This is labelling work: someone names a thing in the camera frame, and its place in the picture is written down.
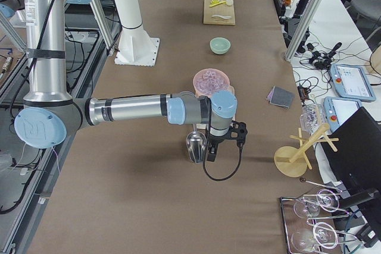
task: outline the green bowl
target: green bowl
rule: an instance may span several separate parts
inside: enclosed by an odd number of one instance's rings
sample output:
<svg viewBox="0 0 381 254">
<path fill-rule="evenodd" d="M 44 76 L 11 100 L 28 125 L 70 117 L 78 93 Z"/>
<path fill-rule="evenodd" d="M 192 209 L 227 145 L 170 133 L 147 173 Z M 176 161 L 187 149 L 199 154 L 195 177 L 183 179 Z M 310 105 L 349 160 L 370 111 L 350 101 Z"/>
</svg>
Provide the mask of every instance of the green bowl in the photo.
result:
<svg viewBox="0 0 381 254">
<path fill-rule="evenodd" d="M 210 40 L 210 49 L 217 55 L 223 55 L 230 49 L 229 40 L 217 37 Z"/>
</svg>

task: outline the wooden cutting board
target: wooden cutting board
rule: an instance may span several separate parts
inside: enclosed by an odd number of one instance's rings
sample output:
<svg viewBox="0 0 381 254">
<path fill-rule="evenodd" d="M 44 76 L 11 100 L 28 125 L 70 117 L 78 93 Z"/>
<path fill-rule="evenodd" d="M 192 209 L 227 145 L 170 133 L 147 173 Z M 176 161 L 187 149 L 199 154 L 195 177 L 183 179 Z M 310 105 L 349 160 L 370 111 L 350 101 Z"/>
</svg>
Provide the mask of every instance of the wooden cutting board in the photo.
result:
<svg viewBox="0 0 381 254">
<path fill-rule="evenodd" d="M 214 25 L 235 25 L 236 17 L 234 14 L 234 4 L 227 6 L 220 4 L 214 7 L 209 7 L 211 0 L 204 0 L 204 24 Z M 212 17 L 212 15 L 232 16 L 230 19 L 222 19 L 220 17 Z"/>
</svg>

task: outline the gray chair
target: gray chair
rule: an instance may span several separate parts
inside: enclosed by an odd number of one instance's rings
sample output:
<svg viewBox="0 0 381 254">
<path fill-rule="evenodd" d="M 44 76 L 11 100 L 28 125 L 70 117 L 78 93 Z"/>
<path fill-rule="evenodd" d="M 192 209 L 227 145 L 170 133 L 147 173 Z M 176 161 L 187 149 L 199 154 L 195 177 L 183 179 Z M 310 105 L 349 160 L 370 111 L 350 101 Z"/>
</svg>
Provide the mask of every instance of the gray chair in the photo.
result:
<svg viewBox="0 0 381 254">
<path fill-rule="evenodd" d="M 368 42 L 381 29 L 381 0 L 352 0 L 350 7 L 358 18 L 364 17 L 378 26 L 366 39 Z"/>
</svg>

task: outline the white table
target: white table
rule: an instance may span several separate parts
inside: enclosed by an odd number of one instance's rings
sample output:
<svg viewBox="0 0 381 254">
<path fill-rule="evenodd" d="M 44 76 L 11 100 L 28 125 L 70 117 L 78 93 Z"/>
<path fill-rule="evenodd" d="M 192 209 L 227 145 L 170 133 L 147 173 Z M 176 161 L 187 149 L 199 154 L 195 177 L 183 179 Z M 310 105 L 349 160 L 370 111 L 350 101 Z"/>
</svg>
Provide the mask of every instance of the white table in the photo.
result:
<svg viewBox="0 0 381 254">
<path fill-rule="evenodd" d="M 291 9 L 286 11 L 286 16 L 290 17 L 295 11 L 296 4 L 299 0 L 294 0 Z M 322 0 L 315 16 L 310 24 L 311 36 L 307 39 L 308 43 L 313 43 L 318 51 L 329 52 L 338 42 L 342 42 L 342 46 L 338 51 L 343 51 L 348 55 L 357 55 L 357 57 L 349 57 L 345 54 L 338 53 L 334 56 L 340 64 L 348 65 L 367 65 L 371 55 L 371 50 L 364 38 L 358 31 L 356 25 L 350 18 L 345 7 L 340 0 Z M 303 54 L 303 57 L 311 57 L 310 52 Z M 322 72 L 318 70 L 307 70 L 299 63 L 301 58 L 293 57 L 291 64 L 295 71 L 295 80 L 307 79 L 311 76 L 316 76 L 319 79 L 324 79 Z M 379 83 L 380 79 L 373 76 L 368 76 L 370 83 Z M 322 88 L 327 88 L 327 84 L 319 82 Z M 377 100 L 375 102 L 363 102 L 363 106 L 368 110 L 375 120 L 381 120 L 381 86 L 372 87 Z M 334 89 L 329 89 L 327 92 L 323 89 L 315 88 L 310 93 L 310 97 L 317 103 L 323 104 L 323 100 L 327 96 L 338 96 Z M 336 181 L 332 170 L 329 167 L 328 160 L 320 146 L 316 146 L 316 158 L 318 160 L 320 174 L 325 183 Z M 351 233 L 356 233 L 361 227 L 354 227 L 350 230 Z M 348 247 L 353 250 L 358 243 L 348 243 Z M 358 254 L 379 254 L 381 253 L 381 242 L 377 242 L 370 249 L 365 247 L 360 248 L 356 253 Z"/>
</svg>

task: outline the computer monitor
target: computer monitor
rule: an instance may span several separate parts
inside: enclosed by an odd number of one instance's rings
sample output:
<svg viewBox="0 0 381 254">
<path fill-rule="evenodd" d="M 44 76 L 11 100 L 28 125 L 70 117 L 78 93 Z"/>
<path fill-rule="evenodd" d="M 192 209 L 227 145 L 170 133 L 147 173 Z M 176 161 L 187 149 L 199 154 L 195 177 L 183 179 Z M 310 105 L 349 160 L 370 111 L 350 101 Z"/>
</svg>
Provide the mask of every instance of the computer monitor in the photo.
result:
<svg viewBox="0 0 381 254">
<path fill-rule="evenodd" d="M 364 107 L 359 108 L 332 135 L 338 151 L 322 147 L 336 178 L 353 196 L 375 188 L 381 192 L 381 125 Z M 358 205 L 371 229 L 381 240 L 381 198 Z"/>
</svg>

